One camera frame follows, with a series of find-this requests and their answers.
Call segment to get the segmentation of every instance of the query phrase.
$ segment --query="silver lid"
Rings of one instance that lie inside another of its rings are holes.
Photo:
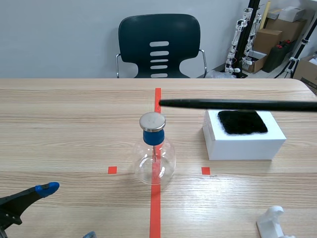
[[[140,118],[140,127],[144,131],[158,132],[165,126],[165,117],[160,113],[145,113]]]

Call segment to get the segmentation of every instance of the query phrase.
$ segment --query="flask cap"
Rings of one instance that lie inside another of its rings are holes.
[[[165,117],[160,113],[145,113],[140,118],[143,140],[148,145],[156,146],[164,141]]]

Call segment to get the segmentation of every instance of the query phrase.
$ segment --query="chair leg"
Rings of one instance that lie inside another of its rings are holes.
[[[120,78],[119,77],[119,62],[118,62],[118,58],[119,58],[119,56],[120,56],[121,54],[117,54],[116,55],[116,62],[115,62],[115,67],[116,67],[116,70],[117,70],[117,78]]]
[[[205,51],[204,51],[204,50],[199,49],[199,51],[200,51],[201,53],[203,53],[203,58],[204,58],[204,67],[205,67],[204,78],[205,78],[205,77],[206,77],[206,75],[207,75],[207,62],[206,62],[206,55],[205,55]]]

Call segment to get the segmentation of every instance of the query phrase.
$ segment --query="cardboard box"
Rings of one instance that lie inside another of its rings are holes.
[[[305,14],[305,9],[294,6],[283,8],[280,12],[278,19],[283,21],[294,22],[301,19]]]
[[[306,20],[304,19],[294,22],[283,21],[280,19],[268,19],[265,28],[275,31],[282,31],[281,41],[290,40],[293,42],[299,38],[303,28],[305,27],[305,24]]]
[[[208,110],[203,126],[209,160],[272,160],[286,140],[270,112],[257,113],[267,133],[230,135],[218,118],[221,110]]]
[[[301,58],[293,78],[304,82],[317,95],[317,65],[309,62],[312,58]]]
[[[274,8],[274,9],[269,10],[269,11],[267,12],[266,17],[267,17],[267,18],[270,18],[270,19],[273,19],[273,20],[276,20],[276,19],[278,18],[278,16],[279,16],[279,14],[280,14],[281,11],[282,11],[281,8]]]
[[[271,49],[278,45],[282,38],[281,31],[261,29],[257,32],[253,49],[258,52],[269,54]]]
[[[263,68],[266,62],[267,54],[254,51],[254,52],[250,52],[249,55],[251,57],[249,57],[249,59],[247,60],[251,60],[252,65],[244,64],[242,65],[242,69],[249,73],[259,72]]]

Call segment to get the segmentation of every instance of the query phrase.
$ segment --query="white box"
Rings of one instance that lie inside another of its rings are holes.
[[[278,16],[278,19],[283,21],[294,22],[301,19],[304,16],[305,9],[294,6],[288,6],[283,8]]]
[[[281,11],[282,11],[282,9],[280,9],[280,8],[271,9],[267,12],[266,17],[273,19],[273,20],[276,20],[278,18],[279,14],[281,13]]]
[[[221,111],[206,111],[203,130],[209,160],[272,160],[286,140],[270,112],[257,111],[267,133],[230,135],[218,118]]]

